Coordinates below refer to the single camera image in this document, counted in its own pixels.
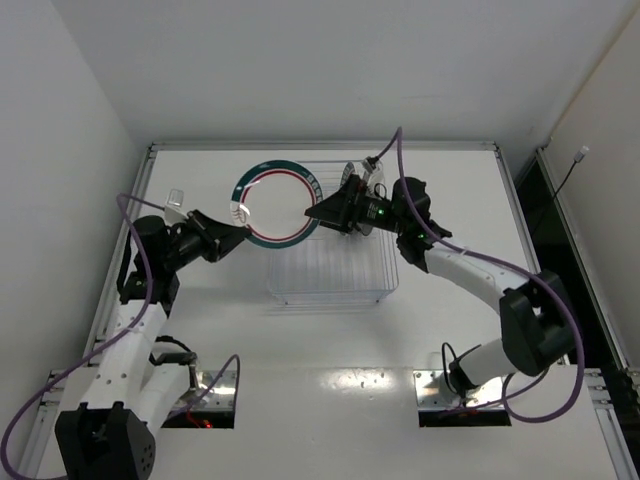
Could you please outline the green red rimmed plate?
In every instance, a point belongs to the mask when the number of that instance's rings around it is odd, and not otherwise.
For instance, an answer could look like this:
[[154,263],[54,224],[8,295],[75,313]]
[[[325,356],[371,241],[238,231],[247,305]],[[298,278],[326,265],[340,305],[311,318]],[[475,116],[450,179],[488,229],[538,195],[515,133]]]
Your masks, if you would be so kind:
[[306,240],[319,222],[306,210],[324,199],[319,179],[304,165],[270,160],[253,166],[232,190],[230,214],[250,230],[249,241],[267,249],[285,249]]
[[355,164],[352,161],[348,161],[345,164],[341,174],[340,187],[343,187],[349,181],[349,178],[356,173],[357,173],[357,170],[356,170]]

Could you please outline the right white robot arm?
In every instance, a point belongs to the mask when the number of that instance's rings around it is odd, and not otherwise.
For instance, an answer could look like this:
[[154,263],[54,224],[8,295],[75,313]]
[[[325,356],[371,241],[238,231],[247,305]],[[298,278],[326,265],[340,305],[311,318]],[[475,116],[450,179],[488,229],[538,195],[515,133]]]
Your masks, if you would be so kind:
[[500,336],[453,360],[446,381],[463,397],[487,381],[514,373],[533,377],[575,347],[575,336],[559,308],[566,298],[560,278],[544,271],[518,274],[477,258],[431,217],[425,182],[397,180],[390,198],[374,197],[352,175],[337,192],[306,209],[322,226],[347,233],[369,226],[396,235],[401,256],[421,271],[450,281],[478,298],[500,319]]

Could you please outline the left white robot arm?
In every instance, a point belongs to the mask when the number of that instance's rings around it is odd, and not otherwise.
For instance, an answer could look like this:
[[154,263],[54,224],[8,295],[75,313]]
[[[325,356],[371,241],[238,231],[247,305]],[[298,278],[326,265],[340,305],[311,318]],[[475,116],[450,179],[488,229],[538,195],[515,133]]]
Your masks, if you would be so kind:
[[198,259],[222,260],[250,235],[198,210],[172,222],[146,215],[131,224],[116,280],[116,325],[78,407],[60,412],[55,424],[68,478],[151,476],[156,436],[197,380],[195,353],[152,355],[177,297],[178,272]]

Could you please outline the white plate with characters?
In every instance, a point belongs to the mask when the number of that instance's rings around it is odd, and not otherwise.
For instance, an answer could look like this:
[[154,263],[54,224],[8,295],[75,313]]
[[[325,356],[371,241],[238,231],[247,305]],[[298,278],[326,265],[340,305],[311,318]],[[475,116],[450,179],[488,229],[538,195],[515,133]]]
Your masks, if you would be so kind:
[[367,184],[367,195],[369,197],[378,197],[383,190],[384,185],[384,169],[381,160],[370,157],[361,162],[362,178]]

